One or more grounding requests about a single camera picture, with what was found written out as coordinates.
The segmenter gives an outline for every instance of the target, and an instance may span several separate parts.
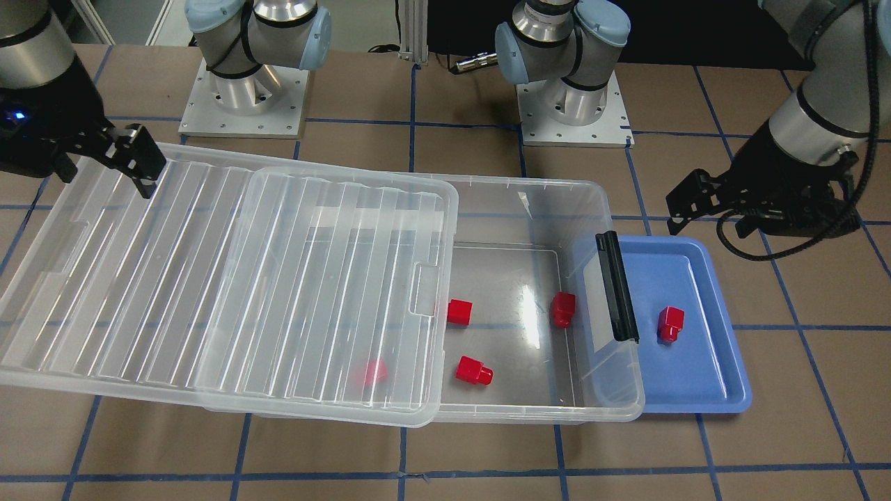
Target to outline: brown tile floor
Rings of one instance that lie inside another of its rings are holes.
[[[179,143],[174,119],[198,68],[196,49],[78,53],[91,73],[102,68],[110,115],[142,117],[160,141]],[[619,233],[666,234],[665,193],[692,168],[718,174],[729,165],[708,103],[725,134],[744,136],[789,95],[774,70],[623,64],[629,118],[645,132],[637,145],[551,149],[519,144],[513,92],[496,70],[453,78],[432,62],[415,71],[414,104],[412,73],[393,54],[335,53],[314,75],[312,119],[299,142],[188,144],[378,170],[519,176],[525,168],[531,177],[585,179],[606,188]],[[786,72],[792,86],[805,75]],[[411,123],[413,105],[420,125]],[[732,152],[743,142],[727,141]],[[882,144],[879,154],[891,149]],[[891,498],[887,165],[879,161],[863,201],[868,234],[825,242],[776,268],[730,255],[714,222],[685,230],[709,249],[738,326],[754,395],[742,415],[409,431],[253,416],[246,427],[244,415],[199,407],[115,398],[94,407],[91,396],[0,387],[0,498],[210,500],[235,489],[241,500],[565,499],[563,485],[569,499],[697,501],[720,492],[725,500],[847,500],[864,490]],[[31,209],[40,185],[0,177],[0,291],[62,189],[50,180]],[[768,242],[775,250],[792,243]],[[764,251],[755,237],[739,245]]]

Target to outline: red toy piece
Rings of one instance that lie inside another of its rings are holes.
[[[449,324],[470,325],[470,309],[473,303],[462,300],[450,300],[446,317]]]
[[[683,329],[683,310],[666,307],[659,314],[659,338],[664,342],[677,341],[677,334]]]
[[[551,318],[554,325],[563,329],[572,323],[572,316],[576,314],[576,295],[569,292],[557,292],[554,301],[551,302]]]
[[[454,377],[470,384],[489,384],[492,382],[492,375],[492,369],[470,357],[461,357],[458,370],[454,373]]]
[[[372,360],[365,368],[365,388],[371,388],[371,386],[386,380],[387,376],[389,376],[387,364],[380,358]]]

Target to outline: blue tray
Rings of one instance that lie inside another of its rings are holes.
[[[706,248],[683,237],[621,236],[641,335],[645,413],[741,413],[752,403],[746,367]],[[671,345],[658,341],[659,312],[684,311]]]

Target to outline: metal base plate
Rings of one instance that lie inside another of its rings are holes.
[[[179,133],[201,137],[300,138],[303,108],[307,99],[309,71],[273,66],[282,82],[284,94],[261,115],[235,115],[216,103],[211,78],[201,61],[195,85],[185,105]]]
[[[618,90],[616,73],[609,77],[607,106],[603,114],[588,126],[570,126],[552,119],[544,108],[544,84],[541,81],[517,86],[523,144],[599,148],[625,148],[627,144],[634,146],[634,135],[631,134],[622,93]]]

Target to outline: black handle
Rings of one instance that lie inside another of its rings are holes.
[[[622,251],[618,246],[618,234],[608,231],[597,234],[596,239],[613,337],[616,341],[633,339],[635,342],[641,342],[641,336],[637,333],[637,321],[634,320],[631,293],[628,291],[628,279],[625,277],[625,263],[622,261]]]

